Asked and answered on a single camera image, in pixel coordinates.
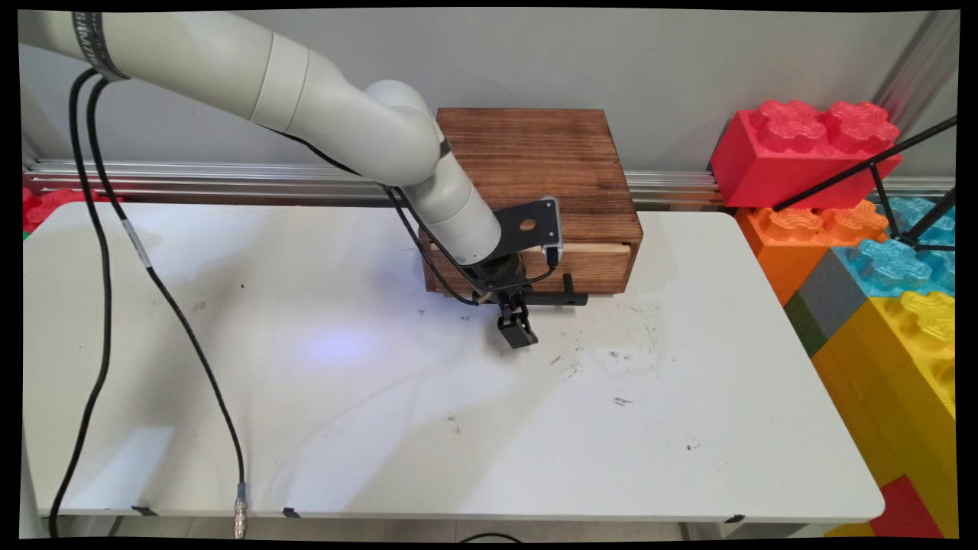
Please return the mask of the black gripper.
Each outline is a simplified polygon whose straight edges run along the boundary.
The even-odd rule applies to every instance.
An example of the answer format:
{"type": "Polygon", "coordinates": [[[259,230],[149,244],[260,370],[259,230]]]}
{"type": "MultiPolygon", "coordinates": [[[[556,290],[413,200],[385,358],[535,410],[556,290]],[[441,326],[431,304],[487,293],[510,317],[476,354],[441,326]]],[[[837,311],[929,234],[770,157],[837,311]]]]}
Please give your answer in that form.
{"type": "MultiPolygon", "coordinates": [[[[520,291],[531,291],[527,284],[526,264],[521,253],[501,255],[479,264],[462,266],[462,273],[476,283],[489,288],[523,283],[520,291]]],[[[531,347],[538,337],[529,323],[529,313],[523,307],[521,292],[496,292],[495,302],[500,309],[498,328],[504,341],[512,349],[531,347]]]]}

